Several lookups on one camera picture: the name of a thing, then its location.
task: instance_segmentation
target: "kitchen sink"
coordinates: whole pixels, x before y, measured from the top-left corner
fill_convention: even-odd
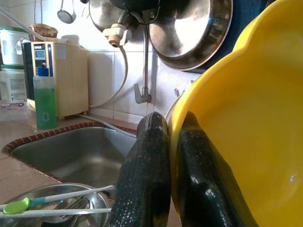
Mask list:
[[[23,144],[11,155],[62,182],[115,185],[136,139],[103,127],[75,129]]]

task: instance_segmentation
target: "label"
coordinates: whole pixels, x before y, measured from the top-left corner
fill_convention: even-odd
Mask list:
[[[56,44],[56,58],[57,59],[66,59],[66,46]]]

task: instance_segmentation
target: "countertop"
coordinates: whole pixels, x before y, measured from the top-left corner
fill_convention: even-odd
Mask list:
[[[109,118],[98,118],[106,121],[107,123],[136,129],[135,124],[115,121]],[[58,128],[82,122],[90,122],[90,120],[79,117],[70,117],[65,120],[59,120]],[[32,114],[29,119],[23,121],[0,122],[0,150],[13,140],[41,132],[44,132],[44,130],[38,130],[36,128],[34,114]],[[32,189],[57,183],[58,182],[50,177],[37,172],[16,159],[0,153],[0,204],[3,204],[7,200]],[[172,203],[170,205],[169,222],[167,226],[181,226],[179,217]]]

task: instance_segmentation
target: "yellow basin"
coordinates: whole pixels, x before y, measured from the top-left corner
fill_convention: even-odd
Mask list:
[[[170,122],[176,209],[187,111],[231,166],[259,226],[303,226],[303,0],[271,4],[180,98]]]

